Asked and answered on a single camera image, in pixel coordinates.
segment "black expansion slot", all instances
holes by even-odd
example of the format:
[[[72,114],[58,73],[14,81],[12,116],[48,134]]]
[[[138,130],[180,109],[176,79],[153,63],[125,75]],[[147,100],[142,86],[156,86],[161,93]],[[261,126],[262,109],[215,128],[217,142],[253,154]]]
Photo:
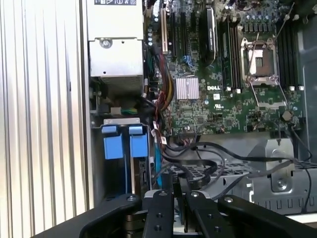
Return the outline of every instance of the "black expansion slot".
[[[172,53],[173,57],[177,57],[176,52],[176,16],[175,12],[172,12],[169,16],[169,31],[168,31],[168,42],[171,42],[171,45],[168,45],[169,50]]]
[[[295,29],[293,22],[286,22],[277,38],[279,78],[283,89],[298,86]]]
[[[241,89],[241,58],[238,39],[238,23],[233,23],[228,19],[229,25],[229,48],[230,48],[230,60],[231,60],[231,77],[232,77],[232,89]]]
[[[187,25],[186,25],[186,13],[180,13],[180,34],[181,34],[181,49],[183,56],[187,56],[187,46],[188,46],[188,39],[187,39]]]

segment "ram slot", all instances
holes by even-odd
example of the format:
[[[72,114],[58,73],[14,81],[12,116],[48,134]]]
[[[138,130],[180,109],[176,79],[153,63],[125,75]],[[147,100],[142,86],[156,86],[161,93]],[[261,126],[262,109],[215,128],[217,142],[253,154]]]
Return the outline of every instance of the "ram slot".
[[[176,52],[176,16],[175,12],[172,12],[169,17],[169,33],[168,33],[168,41],[172,44],[169,46],[169,50],[172,53],[173,57],[177,57]]]
[[[223,90],[233,87],[232,80],[232,62],[231,62],[231,46],[230,46],[230,27],[228,19],[219,24],[219,41],[222,63],[222,84]]]
[[[183,56],[187,56],[187,46],[188,46],[188,39],[187,39],[187,25],[186,25],[186,13],[180,13],[180,33],[181,33],[181,48]]]
[[[229,40],[230,40],[230,58],[231,58],[231,76],[232,88],[241,89],[241,62],[240,62],[240,47],[238,42],[238,27],[236,23],[229,23]]]
[[[298,85],[294,26],[286,22],[277,38],[279,78],[282,88]]]
[[[168,43],[167,43],[167,22],[166,22],[166,9],[161,8],[160,10],[160,28],[161,28],[161,35],[162,35],[162,51],[163,54],[168,54]]]

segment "green circuit board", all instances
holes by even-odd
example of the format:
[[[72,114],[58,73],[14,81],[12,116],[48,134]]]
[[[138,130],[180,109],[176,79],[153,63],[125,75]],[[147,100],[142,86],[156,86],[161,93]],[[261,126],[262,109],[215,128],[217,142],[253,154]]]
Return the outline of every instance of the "green circuit board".
[[[199,16],[201,14],[201,6],[194,1],[186,3],[175,3],[171,11],[176,12],[176,57],[171,54],[167,55],[168,67],[176,85],[176,80],[181,77],[196,77],[199,85],[199,98],[194,100],[179,100],[177,95],[164,112],[166,120],[165,135],[188,135],[195,133],[200,125],[208,123],[201,131],[203,134],[214,133],[245,133],[254,131],[273,131],[279,126],[281,129],[286,128],[286,124],[281,120],[281,115],[285,111],[291,114],[290,121],[300,127],[303,116],[303,91],[289,90],[279,85],[271,87],[257,87],[254,90],[239,78],[241,92],[232,89],[226,90],[227,86],[231,86],[230,75],[226,74],[224,68],[233,67],[232,61],[225,60],[230,57],[230,48],[224,42],[225,32],[221,31],[221,24],[226,18],[239,18],[236,26],[237,41],[240,44],[244,38],[249,42],[258,39],[259,42],[266,42],[272,39],[276,45],[275,57],[276,67],[279,69],[278,61],[278,43],[275,42],[277,28],[274,24],[273,15],[278,15],[278,6],[272,1],[262,1],[260,9],[250,9],[243,11],[233,7],[230,12],[225,12],[225,4],[223,1],[216,1],[213,5],[216,14],[217,23],[217,44],[218,52],[215,60],[209,66],[205,66],[201,61],[200,44],[199,44]],[[184,63],[182,55],[183,39],[181,36],[180,12],[185,12],[186,18],[191,19],[186,22],[187,28],[187,47],[189,56],[191,57],[191,66]],[[196,17],[196,24],[193,22],[193,14]],[[261,24],[270,23],[271,28],[260,29]],[[250,25],[255,25],[255,29],[250,30]],[[248,62],[240,63],[239,67],[245,67],[248,71]],[[284,106],[277,107],[261,107],[258,106],[257,100],[268,105],[276,102],[285,101]]]

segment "heatsink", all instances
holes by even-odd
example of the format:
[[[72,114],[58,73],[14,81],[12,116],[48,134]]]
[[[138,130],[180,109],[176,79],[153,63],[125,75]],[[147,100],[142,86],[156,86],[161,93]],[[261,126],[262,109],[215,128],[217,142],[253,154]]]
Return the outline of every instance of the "heatsink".
[[[199,99],[198,77],[180,77],[176,79],[176,99]]]

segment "metal side panel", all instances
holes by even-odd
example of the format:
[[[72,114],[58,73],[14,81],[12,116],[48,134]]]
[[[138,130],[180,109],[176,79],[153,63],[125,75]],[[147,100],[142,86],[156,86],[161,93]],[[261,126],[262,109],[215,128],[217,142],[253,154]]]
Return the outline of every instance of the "metal side panel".
[[[78,0],[0,0],[0,237],[86,210]]]

